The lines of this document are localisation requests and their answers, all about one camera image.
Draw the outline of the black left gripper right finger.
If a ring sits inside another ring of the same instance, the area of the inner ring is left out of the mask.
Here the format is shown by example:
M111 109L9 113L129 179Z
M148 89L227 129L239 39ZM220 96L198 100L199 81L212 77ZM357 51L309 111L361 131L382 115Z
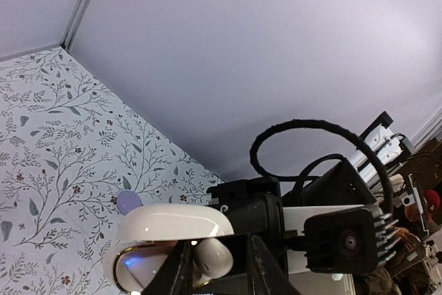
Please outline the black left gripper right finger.
M249 235L249 294L299 295L257 235Z

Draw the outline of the purple round case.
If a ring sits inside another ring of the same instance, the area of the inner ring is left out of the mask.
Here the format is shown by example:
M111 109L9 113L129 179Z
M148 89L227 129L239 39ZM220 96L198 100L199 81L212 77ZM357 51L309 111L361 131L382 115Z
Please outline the purple round case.
M142 205L141 198L133 191L122 191L117 196L117 210L123 216Z

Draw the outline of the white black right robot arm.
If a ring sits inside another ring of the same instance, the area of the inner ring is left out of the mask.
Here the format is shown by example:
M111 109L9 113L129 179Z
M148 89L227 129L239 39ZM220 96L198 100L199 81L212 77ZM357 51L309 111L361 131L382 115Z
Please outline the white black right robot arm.
M289 177L291 191L281 194L285 178L266 171L258 150L271 136L290 129L320 129L352 143L379 175L384 201L376 198L357 168L340 154L328 155L336 164L313 176L312 162ZM363 137L325 120L290 120L271 126L253 142L250 163L258 177L219 184L209 189L213 207L229 219L234 233L222 239L233 256L231 275L248 270L252 255L249 237L257 236L284 273L289 254L304 252L306 268L321 274L368 274L386 265L402 248L393 215L392 183L387 169Z

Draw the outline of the cream earbud charging case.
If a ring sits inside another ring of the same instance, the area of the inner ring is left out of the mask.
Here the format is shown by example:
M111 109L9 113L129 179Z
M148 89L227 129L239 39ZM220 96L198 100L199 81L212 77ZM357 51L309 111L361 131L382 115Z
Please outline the cream earbud charging case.
M125 215L117 231L119 243L104 255L104 272L125 294L140 294L181 240L193 247L201 240L232 236L229 219L219 210L195 204L152 204ZM193 285L206 285L192 257Z

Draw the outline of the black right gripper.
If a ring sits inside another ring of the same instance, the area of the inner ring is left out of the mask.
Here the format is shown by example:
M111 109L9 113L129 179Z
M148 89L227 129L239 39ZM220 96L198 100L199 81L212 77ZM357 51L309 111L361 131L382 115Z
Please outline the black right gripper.
M285 226L279 182L274 178L236 180L210 187L210 206L230 221L234 235L220 239L233 256L231 274L247 271L247 236L262 238L281 270L287 272Z

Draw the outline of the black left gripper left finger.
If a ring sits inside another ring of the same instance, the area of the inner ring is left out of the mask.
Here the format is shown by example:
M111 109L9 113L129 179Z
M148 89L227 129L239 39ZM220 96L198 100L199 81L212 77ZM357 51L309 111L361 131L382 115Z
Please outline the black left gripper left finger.
M192 246L189 241L179 241L143 295L189 294L192 294Z

